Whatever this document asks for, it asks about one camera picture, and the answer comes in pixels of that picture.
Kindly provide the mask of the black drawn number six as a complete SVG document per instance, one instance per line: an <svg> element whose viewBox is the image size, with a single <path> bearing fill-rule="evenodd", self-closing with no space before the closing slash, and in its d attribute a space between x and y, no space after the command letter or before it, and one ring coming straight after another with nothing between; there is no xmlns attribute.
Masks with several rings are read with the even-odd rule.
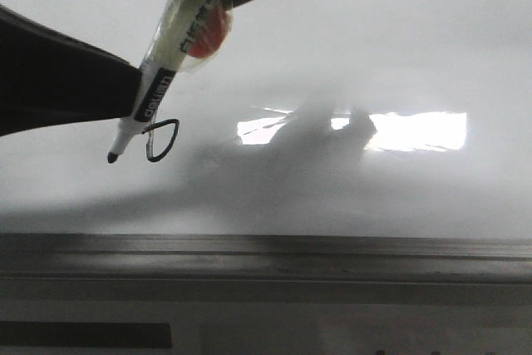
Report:
<svg viewBox="0 0 532 355"><path fill-rule="evenodd" d="M146 159L151 163L160 162L172 150L180 128L180 121L170 118L162 121L152 121L142 135L147 135L145 145Z"/></svg>

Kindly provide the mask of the white black whiteboard marker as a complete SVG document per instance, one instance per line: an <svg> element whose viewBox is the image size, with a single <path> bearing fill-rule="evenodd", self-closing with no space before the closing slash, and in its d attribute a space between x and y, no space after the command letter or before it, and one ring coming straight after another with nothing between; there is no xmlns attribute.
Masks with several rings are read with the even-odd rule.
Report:
<svg viewBox="0 0 532 355"><path fill-rule="evenodd" d="M211 58L230 31L233 0L167 0L140 64L133 108L118 122L107 154L112 164L152 121L179 71Z"/></svg>

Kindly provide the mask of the white whiteboard with metal frame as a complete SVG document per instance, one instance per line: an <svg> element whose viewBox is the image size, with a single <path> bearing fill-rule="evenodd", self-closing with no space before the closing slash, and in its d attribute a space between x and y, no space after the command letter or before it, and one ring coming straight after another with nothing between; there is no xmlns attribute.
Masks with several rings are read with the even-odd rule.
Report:
<svg viewBox="0 0 532 355"><path fill-rule="evenodd" d="M531 0L254 0L161 108L1 141L1 273L531 280Z"/></svg>

